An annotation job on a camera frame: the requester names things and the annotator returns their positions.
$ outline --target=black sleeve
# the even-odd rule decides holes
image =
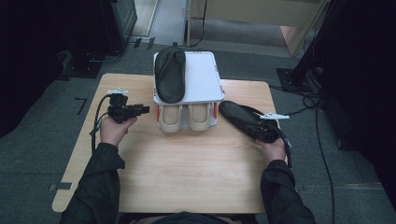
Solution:
[[[115,223],[120,202],[117,172],[120,168],[125,168],[125,161],[119,150],[113,145],[100,143],[62,213],[61,223]]]
[[[284,161],[271,161],[262,172],[262,201],[270,224],[316,223],[294,187],[294,174]]]

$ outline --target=black shoe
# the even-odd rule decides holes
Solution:
[[[162,49],[155,59],[155,89],[168,104],[180,102],[185,93],[186,54],[178,47]]]
[[[219,104],[219,112],[233,126],[253,139],[273,143],[279,138],[276,120],[260,119],[263,113],[255,108],[223,101]]]

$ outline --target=shoe toe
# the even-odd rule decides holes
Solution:
[[[188,123],[194,131],[204,131],[209,128],[209,109],[210,104],[189,105]]]
[[[160,106],[159,127],[164,133],[175,133],[180,130],[183,105]]]

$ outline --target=black cable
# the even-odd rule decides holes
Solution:
[[[319,97],[319,95],[317,93],[304,94],[304,93],[298,92],[298,91],[285,91],[281,87],[278,87],[278,86],[269,85],[269,87],[272,89],[278,90],[278,91],[284,91],[287,93],[303,96],[303,105],[305,107],[302,109],[299,109],[297,111],[287,113],[285,115],[293,116],[293,115],[299,114],[301,112],[304,112],[307,109],[313,109],[313,108],[317,107],[317,105],[319,104],[319,101],[316,102],[314,99],[312,99],[312,97]],[[306,102],[306,100],[309,100],[312,103],[312,105],[309,105]]]
[[[335,220],[334,187],[333,187],[333,184],[332,184],[332,176],[330,175],[329,166],[327,165],[326,158],[325,158],[324,153],[323,153],[323,147],[322,147],[322,144],[321,144],[321,141],[320,141],[319,127],[318,127],[318,108],[319,108],[319,105],[317,105],[316,113],[315,113],[315,126],[316,126],[316,129],[317,129],[317,137],[318,137],[318,144],[319,144],[320,154],[321,154],[321,157],[323,159],[324,166],[326,168],[327,177],[329,177],[330,191],[331,191],[331,195],[332,195],[332,224],[333,224],[334,220]]]
[[[291,153],[290,153],[290,145],[289,145],[288,138],[279,128],[277,128],[269,123],[262,123],[262,125],[264,125],[264,126],[267,125],[270,128],[274,129],[279,134],[279,137],[283,140],[283,143],[285,144],[286,157],[288,158],[288,167],[291,169]]]
[[[207,5],[207,0],[205,0],[205,7],[204,7],[204,16],[202,18],[202,34],[201,34],[201,38],[199,39],[199,41],[192,45],[191,47],[196,47],[199,43],[201,43],[202,39],[204,39],[204,34],[205,34],[205,17],[206,17],[206,5]]]
[[[92,129],[92,132],[91,132],[91,137],[92,137],[92,140],[91,140],[92,154],[93,154],[93,152],[95,151],[95,148],[96,148],[95,140],[96,140],[96,132],[99,130],[99,127],[97,127],[97,125],[98,125],[98,116],[99,116],[100,107],[102,106],[103,101],[104,101],[107,97],[110,97],[110,96],[111,96],[110,94],[107,94],[106,96],[104,96],[104,97],[102,98],[102,100],[100,101],[99,106],[98,106],[97,109],[96,109],[95,120],[93,121],[93,129]]]

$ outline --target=hand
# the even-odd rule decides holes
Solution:
[[[257,145],[261,146],[263,149],[264,156],[268,159],[268,162],[274,160],[285,160],[285,143],[281,138],[278,138],[273,143],[264,143],[259,139],[256,139]]]
[[[137,118],[127,119],[123,123],[117,123],[112,118],[105,118],[100,125],[100,137],[102,143],[109,143],[118,147],[123,136],[128,133]]]

